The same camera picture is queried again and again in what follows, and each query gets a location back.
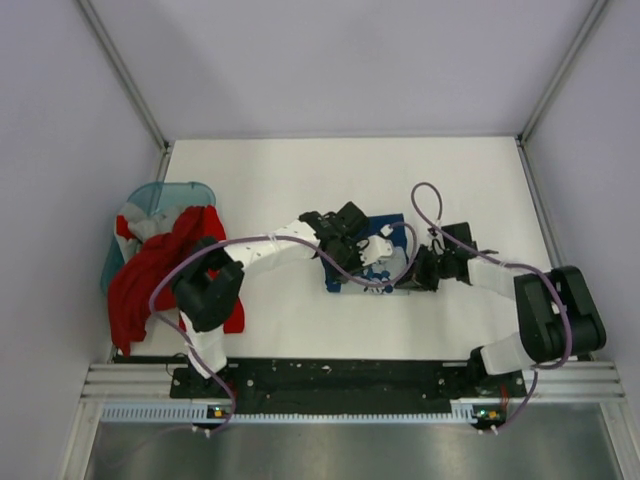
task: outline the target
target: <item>gray wall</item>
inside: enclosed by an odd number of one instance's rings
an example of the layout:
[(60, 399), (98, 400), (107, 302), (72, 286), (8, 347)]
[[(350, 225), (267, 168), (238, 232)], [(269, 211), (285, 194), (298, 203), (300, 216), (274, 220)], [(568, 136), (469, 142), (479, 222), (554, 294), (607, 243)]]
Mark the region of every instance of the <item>gray wall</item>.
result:
[(172, 139), (515, 134), (592, 0), (93, 0)]
[(580, 265), (640, 420), (640, 2), (616, 0), (531, 141), (565, 258)]
[(0, 2), (0, 477), (52, 478), (109, 340), (111, 216), (157, 152), (70, 0)]

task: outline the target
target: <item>red towel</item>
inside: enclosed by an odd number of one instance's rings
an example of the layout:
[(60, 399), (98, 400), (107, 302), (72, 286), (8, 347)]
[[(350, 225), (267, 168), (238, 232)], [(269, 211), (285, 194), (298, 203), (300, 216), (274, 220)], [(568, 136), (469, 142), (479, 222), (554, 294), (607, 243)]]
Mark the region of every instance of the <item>red towel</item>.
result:
[[(171, 233), (147, 240), (140, 252), (113, 278), (107, 293), (111, 340), (125, 356), (131, 353), (131, 342), (141, 342), (146, 336), (144, 327), (151, 314), (149, 298), (153, 290), (205, 236), (217, 240), (227, 238), (216, 209), (212, 206), (189, 207), (178, 217)], [(155, 306), (157, 310), (176, 307), (169, 286), (160, 292)], [(244, 310), (238, 300), (224, 324), (224, 332), (240, 333), (243, 330)]]

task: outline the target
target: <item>plastic bin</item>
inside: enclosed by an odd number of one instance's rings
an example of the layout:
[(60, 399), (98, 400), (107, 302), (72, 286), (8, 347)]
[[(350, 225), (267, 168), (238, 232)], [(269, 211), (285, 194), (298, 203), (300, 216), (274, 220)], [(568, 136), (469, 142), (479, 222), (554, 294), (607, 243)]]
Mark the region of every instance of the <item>plastic bin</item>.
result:
[[(209, 187), (203, 183), (148, 183), (133, 192), (127, 202), (137, 205), (147, 215), (154, 215), (165, 208), (175, 205), (205, 206), (215, 205), (216, 197)], [(124, 266), (124, 258), (115, 236), (111, 240), (107, 260), (100, 277), (100, 288), (106, 295), (109, 284), (116, 273)]]

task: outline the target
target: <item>robotic arm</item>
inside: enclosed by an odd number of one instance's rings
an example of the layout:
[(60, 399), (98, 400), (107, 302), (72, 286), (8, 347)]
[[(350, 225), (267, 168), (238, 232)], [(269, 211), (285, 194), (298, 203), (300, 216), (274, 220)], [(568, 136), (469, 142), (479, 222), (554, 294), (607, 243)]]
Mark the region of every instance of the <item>robotic arm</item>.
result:
[[(214, 372), (226, 365), (222, 325), (231, 316), (245, 274), (265, 272), (294, 260), (317, 256), (307, 246), (278, 241), (276, 236), (304, 240), (329, 255), (343, 270), (356, 274), (393, 251), (391, 243), (384, 238), (387, 232), (362, 238), (361, 232), (367, 224), (366, 215), (349, 202), (337, 213), (300, 215), (270, 234), (274, 237), (272, 241), (228, 245), (184, 268), (174, 279), (172, 288), (187, 335), (198, 355)], [(442, 230), (477, 250), (468, 223), (445, 226)], [(215, 239), (204, 238), (196, 250), (214, 243)], [(435, 292), (440, 280), (455, 278), (508, 297), (517, 307), (518, 332), (471, 352), (468, 362), (471, 382), (479, 384), (490, 376), (562, 356), (566, 335), (559, 311), (537, 275), (490, 263), (446, 238), (439, 250), (435, 242), (431, 246), (420, 246), (413, 264), (394, 287)], [(346, 280), (337, 270), (333, 274)], [(562, 267), (545, 275), (556, 286), (567, 309), (572, 327), (572, 355), (602, 348), (606, 342), (605, 330), (580, 271), (575, 267)], [(191, 353), (189, 356), (196, 370), (207, 378), (207, 372), (191, 358)]]
[[(266, 272), (317, 256), (308, 246), (276, 237), (303, 240), (329, 255), (343, 270), (355, 274), (393, 253), (393, 245), (382, 236), (361, 236), (368, 222), (367, 216), (352, 202), (337, 213), (308, 212), (269, 234), (272, 241), (228, 245), (184, 268), (174, 279), (172, 288), (187, 335), (198, 355), (214, 372), (226, 365), (222, 325), (231, 316), (245, 274)], [(196, 246), (196, 251), (214, 243), (214, 238), (206, 237)], [(203, 377), (209, 377), (191, 356), (189, 352), (196, 370)]]

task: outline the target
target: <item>purple cable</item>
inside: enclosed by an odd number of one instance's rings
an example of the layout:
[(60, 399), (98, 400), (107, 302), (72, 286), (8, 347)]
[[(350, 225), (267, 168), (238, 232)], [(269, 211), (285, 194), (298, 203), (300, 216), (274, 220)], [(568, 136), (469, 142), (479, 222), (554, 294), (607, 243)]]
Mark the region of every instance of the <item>purple cable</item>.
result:
[(533, 393), (535, 392), (535, 389), (538, 385), (538, 370), (537, 369), (541, 369), (541, 370), (554, 370), (557, 368), (562, 367), (565, 363), (567, 363), (567, 360), (569, 359), (569, 357), (571, 356), (571, 350), (573, 348), (573, 337), (572, 337), (572, 333), (571, 333), (571, 324), (569, 323), (569, 317), (567, 316), (567, 311), (562, 303), (562, 300), (560, 299), (560, 296), (558, 295), (558, 292), (556, 291), (556, 289), (553, 287), (553, 284), (551, 283), (551, 281), (545, 276), (545, 274), (538, 268), (533, 267), (531, 265), (526, 265), (524, 263), (505, 263), (503, 264), (500, 260), (493, 258), (489, 255), (487, 255), (486, 253), (482, 253), (479, 252), (478, 250), (469, 247), (468, 245), (465, 245), (464, 243), (462, 243), (461, 241), (459, 241), (457, 238), (455, 238), (452, 235), (449, 235), (447, 232), (445, 232), (444, 230), (442, 230), (438, 225), (436, 225), (434, 222), (432, 222), (431, 220), (429, 220), (427, 218), (427, 216), (424, 214), (424, 212), (420, 209), (420, 207), (418, 206), (418, 202), (416, 201), (416, 191), (420, 188), (420, 187), (429, 187), (431, 190), (433, 190), (436, 194), (436, 196), (438, 197), (438, 202), (440, 203), (440, 210), (439, 210), (439, 216), (438, 216), (438, 220), (440, 220), (440, 216), (442, 215), (442, 195), (440, 195), (440, 191), (431, 183), (428, 182), (420, 182), (417, 183), (413, 189), (411, 190), (411, 203), (413, 204), (413, 208), (415, 209), (416, 213), (420, 216), (420, 218), (422, 218), (425, 222), (427, 222), (427, 224), (433, 228), (434, 230), (436, 230), (438, 233), (440, 233), (444, 238), (446, 238), (447, 240), (453, 242), (454, 244), (458, 245), (460, 248), (463, 248), (465, 250), (467, 250), (469, 253), (478, 256), (480, 258), (483, 258), (495, 265), (504, 265), (506, 268), (516, 268), (516, 269), (520, 269), (520, 270), (528, 270), (532, 273), (535, 273), (536, 275), (538, 275), (538, 277), (540, 277), (540, 279), (542, 280), (542, 283), (544, 283), (545, 287), (547, 287), (547, 289), (549, 290), (549, 293), (551, 294), (551, 298), (553, 299), (554, 303), (558, 306), (558, 310), (560, 311), (560, 318), (562, 319), (562, 325), (564, 327), (564, 331), (565, 331), (565, 337), (566, 337), (566, 343), (565, 343), (565, 348), (564, 348), (564, 353), (562, 355), (562, 357), (560, 358), (560, 360), (558, 360), (556, 363), (554, 363), (553, 365), (536, 365), (533, 368), (533, 380), (531, 382), (531, 388), (529, 388), (529, 391), (527, 392), (527, 395), (524, 397), (524, 399), (522, 400), (522, 403), (520, 405), (518, 405), (518, 408), (516, 408), (516, 410), (509, 416), (509, 418), (505, 421), (505, 423), (503, 423), (502, 425), (500, 425), (499, 427), (497, 427), (495, 429), (495, 432), (499, 432), (504, 430), (505, 428), (507, 428), (509, 425), (511, 425), (513, 423), (513, 421), (518, 418), (523, 410), (525, 409), (525, 407), (527, 406), (527, 404), (529, 403), (529, 401), (531, 400), (531, 398), (533, 397)]

